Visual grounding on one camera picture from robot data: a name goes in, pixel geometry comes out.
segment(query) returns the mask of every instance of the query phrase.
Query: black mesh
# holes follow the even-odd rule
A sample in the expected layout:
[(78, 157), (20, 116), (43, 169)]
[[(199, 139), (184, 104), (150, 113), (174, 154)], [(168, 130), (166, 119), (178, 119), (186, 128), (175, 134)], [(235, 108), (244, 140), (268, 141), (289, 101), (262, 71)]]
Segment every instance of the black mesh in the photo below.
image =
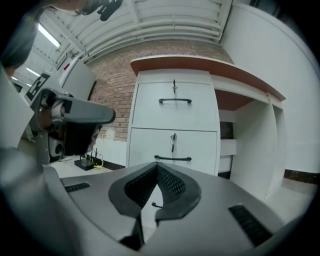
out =
[(243, 205), (232, 206), (229, 211), (255, 247), (271, 238), (272, 234)]
[(90, 185), (88, 183), (84, 182), (84, 183), (75, 184), (75, 185), (71, 185), (71, 186), (65, 186), (64, 188), (68, 193), (70, 193), (73, 191), (83, 190), (83, 189), (86, 189), (89, 187), (90, 187)]
[(130, 180), (124, 186), (125, 194), (141, 208), (145, 206), (157, 185), (157, 166)]
[(158, 186), (163, 197), (163, 206), (179, 199), (186, 190), (185, 183), (177, 176), (172, 175), (164, 168), (158, 166)]

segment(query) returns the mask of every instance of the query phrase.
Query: wooden shelf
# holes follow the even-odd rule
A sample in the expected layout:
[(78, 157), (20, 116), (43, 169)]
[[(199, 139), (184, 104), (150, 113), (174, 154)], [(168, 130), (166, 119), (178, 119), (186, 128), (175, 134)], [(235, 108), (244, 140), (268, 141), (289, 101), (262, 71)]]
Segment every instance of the wooden shelf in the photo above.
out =
[(211, 75), (229, 78), (264, 93), (269, 93), (279, 101), (286, 98), (259, 77), (241, 69), (233, 64), (213, 58), (190, 55), (158, 55), (138, 58), (131, 61), (131, 67), (136, 74), (140, 71), (159, 70), (159, 69), (186, 69), (208, 71)]

